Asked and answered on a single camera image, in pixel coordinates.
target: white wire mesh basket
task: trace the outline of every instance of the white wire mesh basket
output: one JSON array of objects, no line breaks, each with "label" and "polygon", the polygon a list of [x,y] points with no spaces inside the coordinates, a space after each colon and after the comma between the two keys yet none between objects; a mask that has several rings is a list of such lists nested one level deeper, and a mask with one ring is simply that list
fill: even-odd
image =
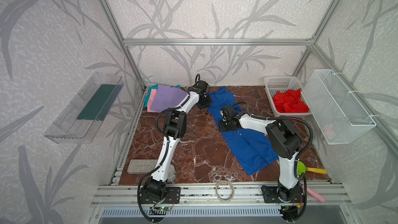
[{"label": "white wire mesh basket", "polygon": [[[272,112],[274,113],[275,117],[289,116],[289,117],[303,118],[311,114],[311,111],[289,113],[289,112],[278,112],[276,110],[272,98],[276,95],[278,91],[284,93],[289,89],[296,91],[297,89],[301,88],[301,90],[303,90],[304,87],[302,86],[300,80],[297,77],[285,76],[285,75],[266,76],[264,77],[264,84],[266,85],[268,100],[271,104]],[[305,103],[305,100],[302,96],[300,100]]]},{"label": "white wire mesh basket", "polygon": [[329,144],[347,144],[376,126],[331,69],[314,70],[302,96]]}]

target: pink cloth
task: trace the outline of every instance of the pink cloth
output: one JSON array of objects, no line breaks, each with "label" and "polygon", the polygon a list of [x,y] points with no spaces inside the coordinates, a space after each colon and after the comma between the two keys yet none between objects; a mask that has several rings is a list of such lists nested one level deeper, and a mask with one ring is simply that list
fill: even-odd
[{"label": "pink cloth", "polygon": [[148,105],[147,105],[148,106],[148,108],[147,108],[148,112],[157,112],[157,111],[153,111],[153,110],[150,109],[150,107],[152,106],[153,100],[155,99],[157,91],[158,90],[154,89],[154,88],[152,88],[152,90],[150,91],[150,96],[149,96]]}]

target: yellow handle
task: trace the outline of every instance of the yellow handle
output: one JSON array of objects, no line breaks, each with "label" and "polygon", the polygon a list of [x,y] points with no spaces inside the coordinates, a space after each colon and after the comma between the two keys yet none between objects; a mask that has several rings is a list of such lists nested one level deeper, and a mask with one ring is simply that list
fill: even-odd
[{"label": "yellow handle", "polygon": [[328,171],[325,169],[318,169],[318,168],[307,168],[309,172],[315,172],[315,173],[320,173],[320,174],[327,174]]}]

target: pink handle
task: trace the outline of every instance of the pink handle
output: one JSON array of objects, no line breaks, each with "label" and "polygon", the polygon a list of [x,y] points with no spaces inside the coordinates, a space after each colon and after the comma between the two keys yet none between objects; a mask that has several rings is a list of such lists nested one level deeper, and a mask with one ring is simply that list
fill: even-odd
[{"label": "pink handle", "polygon": [[312,189],[310,189],[308,187],[307,187],[307,192],[311,196],[315,197],[320,202],[325,202],[326,201],[325,197],[321,196],[320,194],[318,194],[317,192],[313,191]]}]

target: wall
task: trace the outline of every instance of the wall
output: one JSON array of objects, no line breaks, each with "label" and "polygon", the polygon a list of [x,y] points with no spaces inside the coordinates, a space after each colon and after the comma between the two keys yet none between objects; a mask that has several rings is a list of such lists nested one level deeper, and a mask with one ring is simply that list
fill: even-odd
[{"label": "wall", "polygon": [[[398,0],[343,0],[317,45],[398,133]],[[307,68],[323,68],[312,58]],[[398,159],[371,130],[350,144],[329,145],[317,130],[318,154],[342,182],[363,223],[396,223]]]},{"label": "wall", "polygon": [[[310,38],[331,0],[107,0],[124,38]],[[140,46],[146,84],[263,85],[292,74],[305,47]]]},{"label": "wall", "polygon": [[[141,91],[97,0],[1,0],[0,222],[81,223],[107,184]],[[91,144],[45,130],[93,72],[119,74]]]}]

